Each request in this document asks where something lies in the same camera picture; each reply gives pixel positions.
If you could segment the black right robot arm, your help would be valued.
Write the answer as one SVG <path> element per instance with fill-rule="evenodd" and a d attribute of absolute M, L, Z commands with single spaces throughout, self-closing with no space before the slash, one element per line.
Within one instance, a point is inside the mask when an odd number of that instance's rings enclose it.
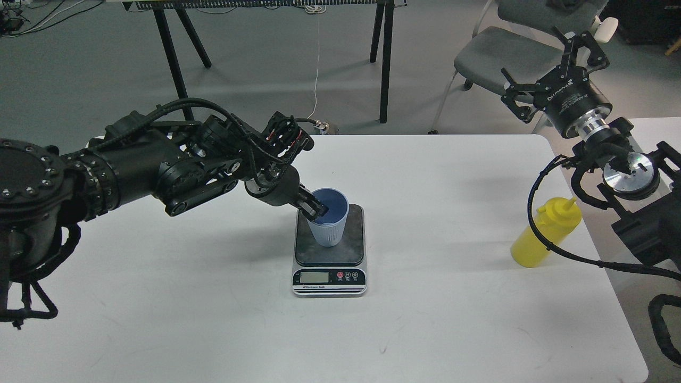
<path fill-rule="evenodd" d="M 524 123 L 544 112 L 564 138 L 582 139 L 574 156 L 559 155 L 540 172 L 531 187 L 527 209 L 543 178 L 557 166 L 574 168 L 571 188 L 577 198 L 598 209 L 613 209 L 620 220 L 611 226 L 637 258 L 637 264 L 589 260 L 567 252 L 540 231 L 533 218 L 529 225 L 549 250 L 567 259 L 615 271 L 649 274 L 679 280 L 679 273 L 660 268 L 659 262 L 679 264 L 679 152 L 665 141 L 655 151 L 640 153 L 629 143 L 633 124 L 624 117 L 605 119 L 611 104 L 589 79 L 610 61 L 588 32 L 553 34 L 564 45 L 560 64 L 533 84 L 520 84 L 508 70 L 502 102 Z"/>

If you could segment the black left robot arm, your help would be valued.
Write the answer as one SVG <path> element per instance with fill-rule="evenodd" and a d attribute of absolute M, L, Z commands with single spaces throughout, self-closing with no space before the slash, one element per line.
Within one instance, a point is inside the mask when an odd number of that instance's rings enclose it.
<path fill-rule="evenodd" d="M 314 147 L 299 122 L 275 112 L 260 132 L 214 102 L 181 98 L 147 115 L 133 111 L 68 154 L 2 138 L 2 322 L 20 329 L 55 318 L 39 282 L 73 254 L 79 223 L 146 196 L 175 217 L 243 182 L 271 206 L 294 206 L 308 220 L 326 215 L 293 167 Z"/>

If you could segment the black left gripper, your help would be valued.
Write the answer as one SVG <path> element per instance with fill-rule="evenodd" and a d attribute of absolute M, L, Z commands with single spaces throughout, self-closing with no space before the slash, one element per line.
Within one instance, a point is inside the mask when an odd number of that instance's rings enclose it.
<path fill-rule="evenodd" d="M 328 207 L 316 198 L 303 184 L 300 184 L 296 168 L 287 168 L 282 179 L 272 187 L 261 187 L 251 180 L 245 183 L 246 192 L 272 206 L 291 204 L 309 221 L 326 215 Z"/>

